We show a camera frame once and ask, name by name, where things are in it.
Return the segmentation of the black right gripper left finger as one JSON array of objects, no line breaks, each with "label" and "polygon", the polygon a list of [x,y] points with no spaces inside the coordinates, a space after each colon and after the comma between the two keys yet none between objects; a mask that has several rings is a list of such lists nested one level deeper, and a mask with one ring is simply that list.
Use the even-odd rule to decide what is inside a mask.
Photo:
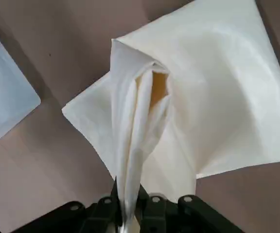
[{"label": "black right gripper left finger", "polygon": [[14,230],[15,233],[117,233],[122,226],[117,183],[89,207],[70,201]]}]

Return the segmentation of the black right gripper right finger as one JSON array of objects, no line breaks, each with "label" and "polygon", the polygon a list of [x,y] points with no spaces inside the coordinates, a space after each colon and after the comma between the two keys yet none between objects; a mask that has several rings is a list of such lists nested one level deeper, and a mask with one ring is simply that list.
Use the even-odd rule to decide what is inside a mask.
[{"label": "black right gripper right finger", "polygon": [[242,233],[238,226],[195,195],[177,203],[139,189],[136,218],[141,233]]}]

